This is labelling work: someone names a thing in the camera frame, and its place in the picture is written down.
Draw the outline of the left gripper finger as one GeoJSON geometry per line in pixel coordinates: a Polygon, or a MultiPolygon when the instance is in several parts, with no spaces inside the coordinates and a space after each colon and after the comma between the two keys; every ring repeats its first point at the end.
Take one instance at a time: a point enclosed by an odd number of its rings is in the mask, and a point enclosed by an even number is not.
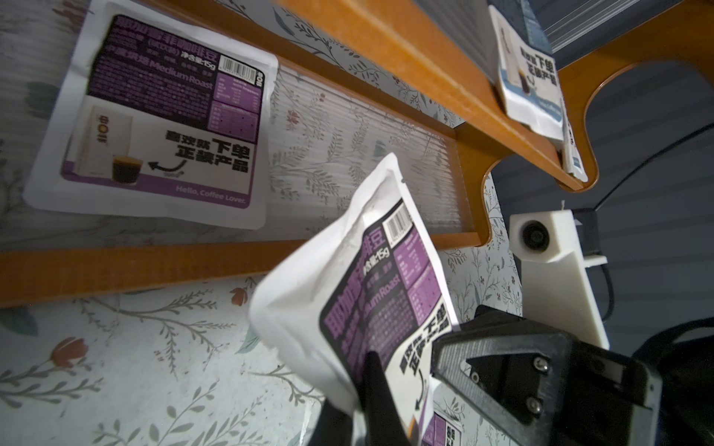
{"type": "Polygon", "coordinates": [[[308,446],[351,446],[353,419],[329,401],[324,403],[308,446]]]}

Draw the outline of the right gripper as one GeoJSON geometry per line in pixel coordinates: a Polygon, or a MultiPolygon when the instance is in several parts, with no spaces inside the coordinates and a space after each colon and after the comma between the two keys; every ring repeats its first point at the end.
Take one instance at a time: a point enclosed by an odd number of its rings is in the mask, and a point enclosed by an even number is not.
{"type": "MultiPolygon", "coordinates": [[[[653,368],[496,308],[436,339],[434,376],[519,445],[653,445],[653,368]]],[[[409,445],[381,360],[366,355],[366,445],[409,445]]]]}

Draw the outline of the purple coffee bag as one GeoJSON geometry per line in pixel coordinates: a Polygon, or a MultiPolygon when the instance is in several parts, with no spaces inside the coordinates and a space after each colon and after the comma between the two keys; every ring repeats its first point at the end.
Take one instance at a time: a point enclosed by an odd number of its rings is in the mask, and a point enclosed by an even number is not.
{"type": "Polygon", "coordinates": [[[463,429],[457,421],[435,411],[425,434],[423,446],[461,446],[463,429]]]}
{"type": "Polygon", "coordinates": [[[421,444],[437,385],[432,346],[457,315],[395,154],[366,177],[342,217],[258,284],[248,315],[289,369],[353,419],[351,445],[366,444],[362,382],[375,351],[409,445],[421,444]]]}

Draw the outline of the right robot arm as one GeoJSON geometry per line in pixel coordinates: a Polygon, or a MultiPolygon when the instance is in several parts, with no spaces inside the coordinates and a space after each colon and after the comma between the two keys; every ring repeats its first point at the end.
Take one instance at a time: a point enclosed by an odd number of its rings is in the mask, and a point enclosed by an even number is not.
{"type": "Polygon", "coordinates": [[[649,338],[632,356],[481,306],[433,345],[431,370],[520,445],[710,445],[712,319],[649,338]]]}

